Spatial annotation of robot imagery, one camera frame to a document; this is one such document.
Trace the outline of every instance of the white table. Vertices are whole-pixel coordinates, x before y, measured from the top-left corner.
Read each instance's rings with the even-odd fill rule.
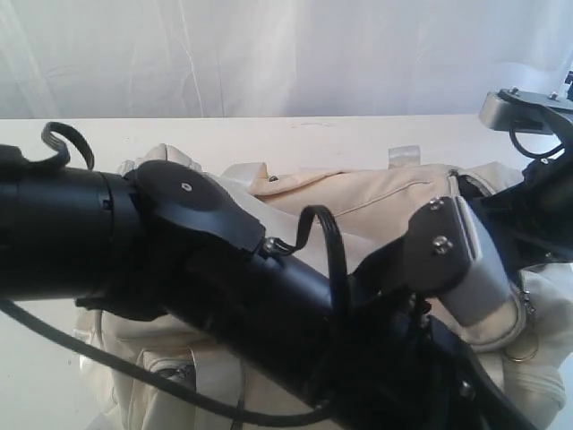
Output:
[[[385,116],[241,119],[75,119],[96,154],[96,169],[114,171],[159,143],[188,153],[209,172],[220,174],[237,162],[266,161],[271,173],[300,167],[385,168],[388,149],[416,144],[423,163],[472,167],[500,161],[523,168],[506,133],[483,127],[474,116]],[[21,146],[29,159],[51,154],[39,139],[45,121],[0,120],[0,142]],[[531,151],[547,151],[551,136],[523,136]],[[81,167],[75,150],[73,163]],[[70,301],[33,303],[27,307],[50,323],[70,331]],[[81,385],[77,359],[36,335],[0,318],[0,426],[2,428],[82,430],[97,414]],[[573,365],[568,367],[573,384]],[[565,425],[561,414],[557,429]]]

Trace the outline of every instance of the white fabric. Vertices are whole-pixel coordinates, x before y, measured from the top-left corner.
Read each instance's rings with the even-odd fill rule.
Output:
[[[121,173],[155,158],[201,168],[175,148],[159,145],[145,157],[124,163]],[[433,165],[357,172],[316,170],[269,181],[265,164],[252,163],[232,166],[215,179],[239,205],[261,220],[270,236],[288,242],[294,242],[297,215],[304,205],[328,205],[344,232],[351,271],[370,251],[401,236],[410,215],[431,197],[456,194],[453,169]],[[468,171],[457,168],[457,172],[471,175],[486,192],[521,180],[519,172],[497,163]],[[323,254],[321,232],[314,228],[308,246],[297,256],[324,273]],[[437,301],[433,302],[432,312],[474,347],[491,378],[539,428],[546,428],[565,404],[558,368],[573,349],[573,273],[565,264],[531,268],[523,273],[536,307],[533,324],[526,326],[525,309],[517,296],[469,328],[460,327]],[[249,409],[280,414],[304,410],[298,400],[248,366],[244,367],[244,387],[239,387],[242,373],[238,358],[170,316],[136,323],[107,313],[83,312],[77,330],[85,341],[150,370],[152,363],[157,362],[168,366],[194,363],[198,381],[211,381],[204,388],[198,384],[198,390],[231,404],[244,395]],[[524,357],[531,350],[535,351],[534,356],[524,363],[507,359],[507,355]],[[206,358],[201,362],[199,356]],[[232,424],[178,400],[172,400],[175,403],[171,407],[165,395],[88,360],[82,361],[81,371],[96,391],[104,413],[118,428],[219,430]],[[180,427],[182,422],[189,427]],[[326,430],[336,426],[319,423],[308,428]]]
[[[569,0],[0,0],[0,118],[475,113],[558,90]]]

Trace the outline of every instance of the cream bag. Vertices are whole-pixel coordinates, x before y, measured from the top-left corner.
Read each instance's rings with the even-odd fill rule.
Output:
[[[127,161],[124,174],[148,159],[169,159],[201,169],[182,152],[159,145],[144,158]],[[268,236],[294,243],[298,215],[308,204],[325,204],[343,232],[348,269],[370,252],[402,236],[410,216],[432,197],[458,195],[456,176],[468,176],[491,194],[521,181],[519,172],[494,163],[464,170],[431,165],[388,170],[313,170],[269,176],[264,163],[235,165],[214,177],[237,203],[259,218]],[[297,256],[326,273],[318,226]],[[539,428],[565,404],[558,368],[573,350],[573,273],[567,264],[522,271],[524,288],[484,321],[462,328],[440,302],[432,313],[466,340],[490,377]],[[171,316],[132,322],[109,313],[80,311],[77,336],[131,362],[229,404],[266,413],[302,412],[305,406],[276,384],[228,354],[215,342]],[[93,363],[81,373],[118,429],[226,430],[241,428],[161,391]],[[243,425],[243,428],[256,428]],[[326,422],[306,428],[336,429]]]

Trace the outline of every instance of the metal ring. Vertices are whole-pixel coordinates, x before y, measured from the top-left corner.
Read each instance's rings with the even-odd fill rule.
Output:
[[[505,347],[503,349],[503,354],[505,355],[505,357],[511,361],[513,361],[514,363],[523,363],[525,361],[531,360],[532,358],[534,358],[537,355],[537,352],[539,352],[539,348],[541,347],[541,338],[539,337],[539,334],[537,334],[534,331],[530,331],[529,333],[527,333],[526,335],[528,336],[534,336],[535,338],[535,347],[534,350],[532,352],[530,352],[529,354],[523,356],[523,357],[513,357],[510,355],[510,353],[508,352],[508,347],[510,345],[508,345],[507,347]]]

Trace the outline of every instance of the white curtain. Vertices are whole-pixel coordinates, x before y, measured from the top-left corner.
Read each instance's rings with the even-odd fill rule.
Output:
[[[0,117],[474,113],[560,87],[570,0],[0,0]]]

